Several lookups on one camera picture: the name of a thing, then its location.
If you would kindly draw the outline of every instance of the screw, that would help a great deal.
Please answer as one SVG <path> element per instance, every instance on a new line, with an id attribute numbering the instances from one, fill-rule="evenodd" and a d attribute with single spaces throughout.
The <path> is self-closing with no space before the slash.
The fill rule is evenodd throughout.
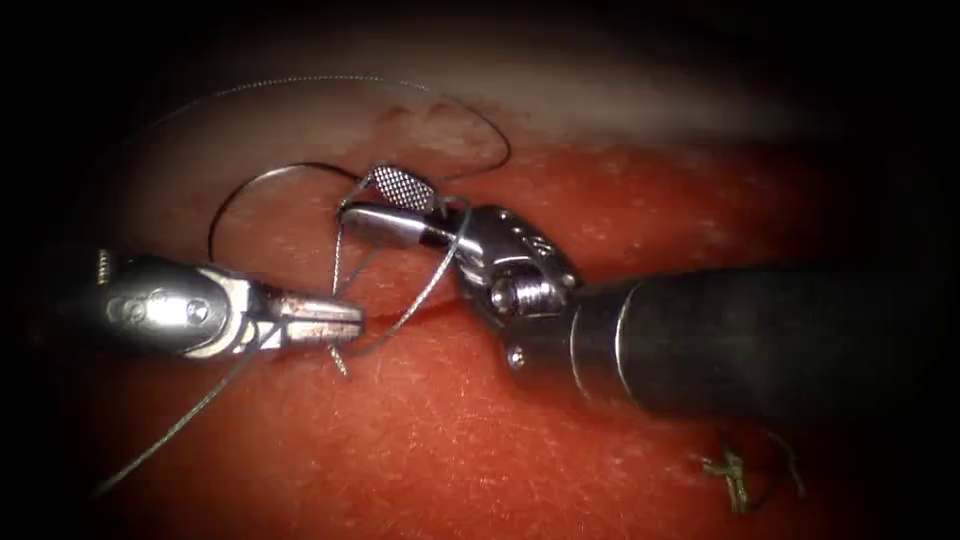
<path id="1" fill-rule="evenodd" d="M 507 348 L 507 366 L 517 371 L 523 367 L 523 349 L 519 345 L 511 345 Z"/>
<path id="2" fill-rule="evenodd" d="M 190 324 L 201 324 L 207 320 L 210 314 L 210 306 L 203 300 L 191 300 L 187 304 L 187 321 Z"/>
<path id="3" fill-rule="evenodd" d="M 513 311 L 517 304 L 517 291 L 509 279 L 500 279 L 490 288 L 490 303 L 503 315 Z"/>
<path id="4" fill-rule="evenodd" d="M 124 307 L 126 307 L 127 319 L 134 324 L 143 321 L 147 316 L 147 306 L 139 300 L 131 300 Z"/>

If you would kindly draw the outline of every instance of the silver metal part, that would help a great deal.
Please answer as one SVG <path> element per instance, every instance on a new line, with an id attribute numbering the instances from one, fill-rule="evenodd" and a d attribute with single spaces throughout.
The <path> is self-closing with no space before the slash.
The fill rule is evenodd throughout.
<path id="1" fill-rule="evenodd" d="M 200 268 L 201 274 L 219 284 L 230 299 L 230 312 L 226 326 L 213 342 L 184 353 L 187 358 L 205 359 L 214 357 L 237 343 L 244 330 L 244 312 L 250 305 L 250 282 L 229 277 L 212 269 Z"/>
<path id="2" fill-rule="evenodd" d="M 457 240 L 452 222 L 386 204 L 353 202 L 341 209 L 338 218 L 344 232 L 390 247 L 419 244 L 446 250 Z M 458 252 L 466 257 L 483 256 L 480 244 L 469 237 L 460 240 Z"/>
<path id="3" fill-rule="evenodd" d="M 437 190 L 426 180 L 392 165 L 377 165 L 367 173 L 377 192 L 399 208 L 429 214 L 437 209 Z"/>
<path id="4" fill-rule="evenodd" d="M 254 286 L 261 310 L 255 312 L 234 352 L 242 352 L 255 338 L 261 349 L 293 345 L 341 345 L 363 334 L 360 308 L 334 300 L 292 293 L 262 284 Z M 279 332 L 273 332 L 276 325 Z"/>
<path id="5" fill-rule="evenodd" d="M 357 202 L 340 212 L 344 230 L 394 246 L 446 250 L 457 241 L 459 215 L 423 215 L 396 206 Z M 580 285 L 576 269 L 543 233 L 499 206 L 473 210 L 459 241 L 456 268 L 462 296 L 499 332 L 519 317 L 559 312 Z"/>
<path id="6" fill-rule="evenodd" d="M 269 337 L 259 344 L 267 349 L 342 344 L 364 330 L 364 313 L 351 304 L 160 257 L 99 250 L 95 277 L 86 279 L 95 283 L 91 292 L 62 300 L 88 306 L 76 309 L 77 326 L 138 350 L 205 360 L 242 352 L 255 339 Z"/>

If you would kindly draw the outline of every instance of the metal jaw tip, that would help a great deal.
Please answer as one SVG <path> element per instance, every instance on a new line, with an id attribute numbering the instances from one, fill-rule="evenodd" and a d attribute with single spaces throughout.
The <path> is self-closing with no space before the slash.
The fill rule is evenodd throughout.
<path id="1" fill-rule="evenodd" d="M 449 249 L 457 241 L 459 215 L 450 211 L 447 217 L 436 213 L 423 214 L 376 202 L 353 202 L 345 205 L 337 216 L 344 232 L 385 247 L 406 248 L 415 245 L 438 250 Z M 482 255 L 480 244 L 469 236 L 460 239 L 458 251 L 466 255 Z"/>
<path id="2" fill-rule="evenodd" d="M 329 297 L 284 291 L 256 283 L 254 311 L 235 352 L 258 340 L 260 349 L 297 345 L 341 345 L 359 338 L 364 331 L 363 310 Z"/>

